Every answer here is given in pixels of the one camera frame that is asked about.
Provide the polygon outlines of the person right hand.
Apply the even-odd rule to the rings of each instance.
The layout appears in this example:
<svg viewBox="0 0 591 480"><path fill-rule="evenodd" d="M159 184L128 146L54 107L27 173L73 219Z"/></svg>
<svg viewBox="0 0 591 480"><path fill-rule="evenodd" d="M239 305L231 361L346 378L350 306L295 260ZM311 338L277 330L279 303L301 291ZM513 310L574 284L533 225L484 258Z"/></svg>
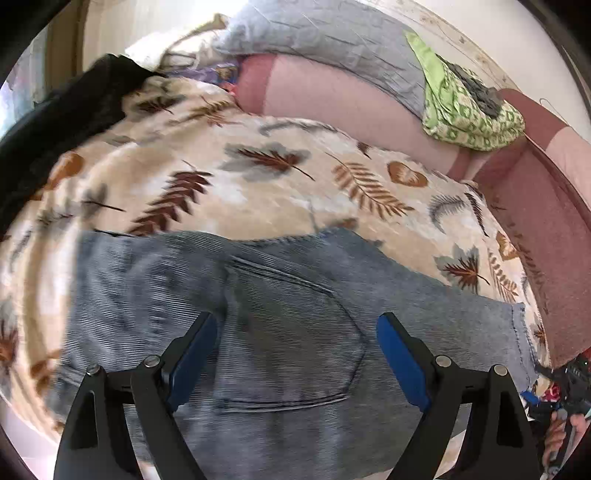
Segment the person right hand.
<svg viewBox="0 0 591 480"><path fill-rule="evenodd" d="M572 415L569 418L569 421L572 425L572 432L575 433L575 436L573 437L572 445L565 453L565 460L567 460L572 455L572 452L578 446L590 425L590 421L580 414ZM545 469L547 469L549 466L549 459L551 455L554 452L558 452L560 447L567 443L566 421L561 420L557 412L553 412L551 415L551 422L544 440L545 450L542 456L542 465Z"/></svg>

